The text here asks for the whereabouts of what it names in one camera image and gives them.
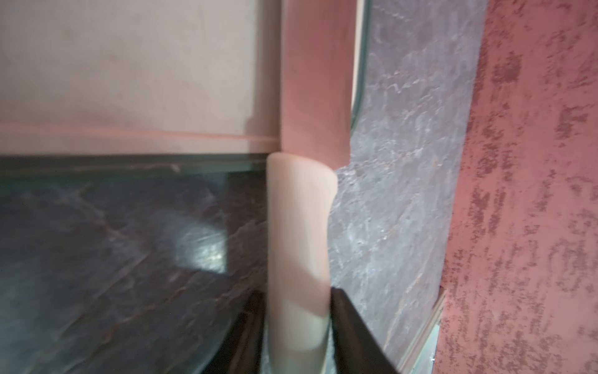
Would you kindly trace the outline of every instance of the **dark marble surface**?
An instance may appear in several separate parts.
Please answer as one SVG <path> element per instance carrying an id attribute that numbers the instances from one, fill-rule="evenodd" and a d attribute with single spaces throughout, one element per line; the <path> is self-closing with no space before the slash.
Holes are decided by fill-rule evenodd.
<path id="1" fill-rule="evenodd" d="M 374 1 L 329 252 L 395 363 L 438 294 L 485 6 Z M 265 192 L 262 173 L 4 192 L 0 372 L 200 366 L 266 283 Z"/>

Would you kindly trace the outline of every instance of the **textured pink wall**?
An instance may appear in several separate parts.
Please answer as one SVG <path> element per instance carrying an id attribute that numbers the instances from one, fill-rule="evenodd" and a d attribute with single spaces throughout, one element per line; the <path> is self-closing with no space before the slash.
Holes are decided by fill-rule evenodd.
<path id="1" fill-rule="evenodd" d="M 598 1 L 490 0 L 435 373 L 598 373 Z"/>

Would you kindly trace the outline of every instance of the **beige pipe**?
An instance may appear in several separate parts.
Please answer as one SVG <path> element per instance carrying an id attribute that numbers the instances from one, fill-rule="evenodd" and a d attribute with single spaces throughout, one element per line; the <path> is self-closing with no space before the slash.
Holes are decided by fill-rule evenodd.
<path id="1" fill-rule="evenodd" d="M 267 159 L 268 329 L 275 374 L 317 374 L 328 342 L 328 214 L 337 176 L 286 153 Z"/>

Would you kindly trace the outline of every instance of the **pink stucco surface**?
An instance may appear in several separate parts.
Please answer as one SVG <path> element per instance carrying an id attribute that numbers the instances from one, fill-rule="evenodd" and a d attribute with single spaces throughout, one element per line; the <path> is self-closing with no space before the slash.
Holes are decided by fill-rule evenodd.
<path id="1" fill-rule="evenodd" d="M 435 373 L 598 373 L 598 1 L 490 0 Z"/>

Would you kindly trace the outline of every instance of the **gray marble wall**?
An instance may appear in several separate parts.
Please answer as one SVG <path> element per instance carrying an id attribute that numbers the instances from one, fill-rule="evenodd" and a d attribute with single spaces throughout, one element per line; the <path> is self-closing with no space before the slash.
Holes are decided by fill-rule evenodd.
<path id="1" fill-rule="evenodd" d="M 398 363 L 438 294 L 486 0 L 373 3 L 330 266 Z M 266 282 L 265 192 L 263 173 L 3 192 L 0 372 L 201 365 Z"/>

